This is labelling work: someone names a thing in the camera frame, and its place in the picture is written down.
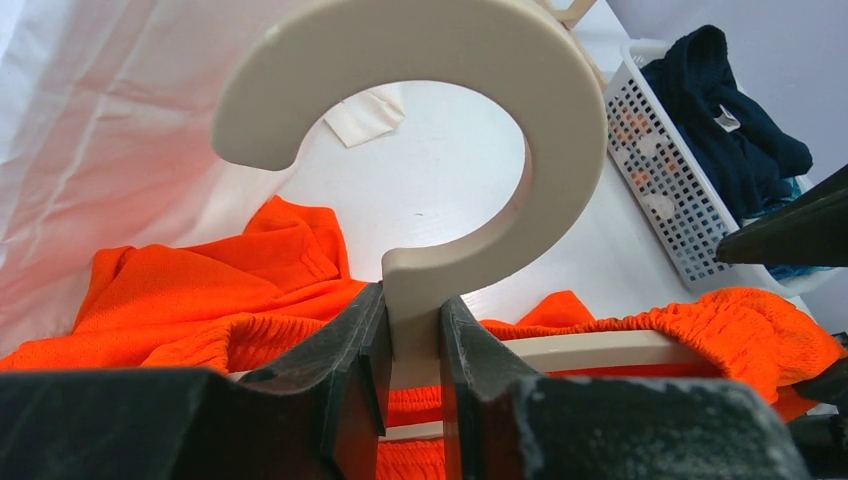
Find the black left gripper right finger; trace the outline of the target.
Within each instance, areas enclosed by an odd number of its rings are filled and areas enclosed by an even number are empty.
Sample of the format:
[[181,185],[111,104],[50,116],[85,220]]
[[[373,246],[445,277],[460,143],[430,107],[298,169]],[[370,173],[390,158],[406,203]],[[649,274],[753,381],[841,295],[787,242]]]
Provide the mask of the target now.
[[806,479],[784,422],[746,385],[546,376],[458,298],[440,310],[450,479]]

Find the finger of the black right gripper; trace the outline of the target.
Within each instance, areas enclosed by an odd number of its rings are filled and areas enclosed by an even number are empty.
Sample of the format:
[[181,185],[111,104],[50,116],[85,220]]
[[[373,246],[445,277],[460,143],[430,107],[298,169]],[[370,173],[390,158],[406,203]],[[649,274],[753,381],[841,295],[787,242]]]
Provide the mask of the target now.
[[845,267],[847,168],[725,237],[716,258],[729,264]]

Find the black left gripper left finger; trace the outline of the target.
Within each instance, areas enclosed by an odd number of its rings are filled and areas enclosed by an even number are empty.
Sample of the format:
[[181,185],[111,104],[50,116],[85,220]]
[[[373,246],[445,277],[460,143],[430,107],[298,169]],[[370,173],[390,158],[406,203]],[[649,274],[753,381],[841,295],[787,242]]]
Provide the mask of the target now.
[[268,364],[1,377],[5,479],[372,479],[392,370],[381,284]]

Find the navy blue shorts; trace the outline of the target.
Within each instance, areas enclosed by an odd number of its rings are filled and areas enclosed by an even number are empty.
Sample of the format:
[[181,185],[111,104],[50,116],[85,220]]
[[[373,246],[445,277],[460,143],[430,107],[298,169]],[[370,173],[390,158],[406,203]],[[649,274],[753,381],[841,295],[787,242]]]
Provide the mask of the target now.
[[718,27],[679,38],[641,73],[735,219],[789,198],[790,179],[811,169],[807,145],[739,90]]

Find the orange shorts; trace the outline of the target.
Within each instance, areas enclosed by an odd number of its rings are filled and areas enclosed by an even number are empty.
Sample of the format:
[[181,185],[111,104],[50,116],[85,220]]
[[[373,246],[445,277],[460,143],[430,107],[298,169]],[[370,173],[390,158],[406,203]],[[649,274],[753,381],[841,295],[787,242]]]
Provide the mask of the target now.
[[[96,253],[87,294],[65,335],[28,341],[3,371],[261,367],[314,334],[362,290],[333,211],[266,202],[236,236],[184,248]],[[610,367],[610,376],[725,377],[751,386],[785,421],[813,407],[794,385],[846,357],[841,344],[784,298],[725,288],[623,318],[597,319],[570,291],[548,295],[516,324],[488,320],[500,340],[655,330],[701,356],[695,364]]]

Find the clear plastic basket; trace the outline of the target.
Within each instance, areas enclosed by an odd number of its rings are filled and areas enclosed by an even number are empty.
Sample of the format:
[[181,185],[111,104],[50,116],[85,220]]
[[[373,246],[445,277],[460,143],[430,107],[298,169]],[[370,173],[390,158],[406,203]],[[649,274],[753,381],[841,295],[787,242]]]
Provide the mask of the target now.
[[684,284],[695,293],[746,286],[786,298],[811,292],[838,269],[776,279],[763,265],[716,260],[718,244],[739,225],[642,75],[670,43],[627,40],[603,93],[607,149]]

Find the wooden hanger of orange shorts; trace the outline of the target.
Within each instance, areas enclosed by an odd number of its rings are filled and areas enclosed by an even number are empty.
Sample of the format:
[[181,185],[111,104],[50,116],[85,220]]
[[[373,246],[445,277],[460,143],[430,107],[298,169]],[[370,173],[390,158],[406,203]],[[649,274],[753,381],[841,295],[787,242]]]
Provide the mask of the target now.
[[[399,133],[342,164],[308,152],[333,104],[384,85],[411,97]],[[298,164],[295,197],[337,209],[353,271],[386,289],[397,394],[437,383],[455,295],[510,320],[557,290],[601,316],[691,300],[605,138],[589,63],[533,1],[308,1],[234,69],[211,131],[222,159]]]

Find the white shorts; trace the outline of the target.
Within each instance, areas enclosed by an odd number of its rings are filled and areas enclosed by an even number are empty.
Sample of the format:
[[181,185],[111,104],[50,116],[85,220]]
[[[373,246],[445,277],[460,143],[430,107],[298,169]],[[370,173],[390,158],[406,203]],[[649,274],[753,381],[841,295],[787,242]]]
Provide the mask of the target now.
[[209,145],[228,72],[290,1],[1,5],[1,351],[67,334],[94,254],[197,242],[257,186]]

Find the blue patterned shorts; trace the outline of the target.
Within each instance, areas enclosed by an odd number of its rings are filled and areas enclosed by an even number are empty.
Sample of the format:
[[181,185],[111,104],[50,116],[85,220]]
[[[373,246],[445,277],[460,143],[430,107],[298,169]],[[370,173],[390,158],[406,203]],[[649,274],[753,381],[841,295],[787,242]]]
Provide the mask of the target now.
[[805,176],[788,179],[789,197],[745,218],[721,245],[719,256],[742,264],[760,262],[778,281],[816,275],[847,265],[847,181],[833,177],[815,188]]

